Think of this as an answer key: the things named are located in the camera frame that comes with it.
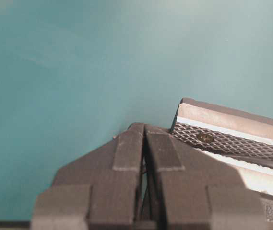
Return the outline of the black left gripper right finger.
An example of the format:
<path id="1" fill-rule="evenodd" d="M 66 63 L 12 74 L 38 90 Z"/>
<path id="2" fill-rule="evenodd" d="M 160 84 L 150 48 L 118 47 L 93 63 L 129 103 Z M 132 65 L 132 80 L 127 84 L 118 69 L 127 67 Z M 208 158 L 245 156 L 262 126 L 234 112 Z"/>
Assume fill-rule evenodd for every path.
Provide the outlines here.
<path id="1" fill-rule="evenodd" d="M 259 196 L 238 171 L 152 125 L 145 135 L 169 230 L 266 230 Z"/>

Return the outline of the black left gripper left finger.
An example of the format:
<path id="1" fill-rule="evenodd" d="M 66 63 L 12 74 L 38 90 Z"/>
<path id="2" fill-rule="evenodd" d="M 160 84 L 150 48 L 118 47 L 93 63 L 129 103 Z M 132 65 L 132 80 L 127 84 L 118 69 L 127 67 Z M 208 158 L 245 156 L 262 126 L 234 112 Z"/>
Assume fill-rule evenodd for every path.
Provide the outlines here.
<path id="1" fill-rule="evenodd" d="M 141 196 L 144 125 L 60 168 L 36 200 L 34 230 L 131 230 Z"/>

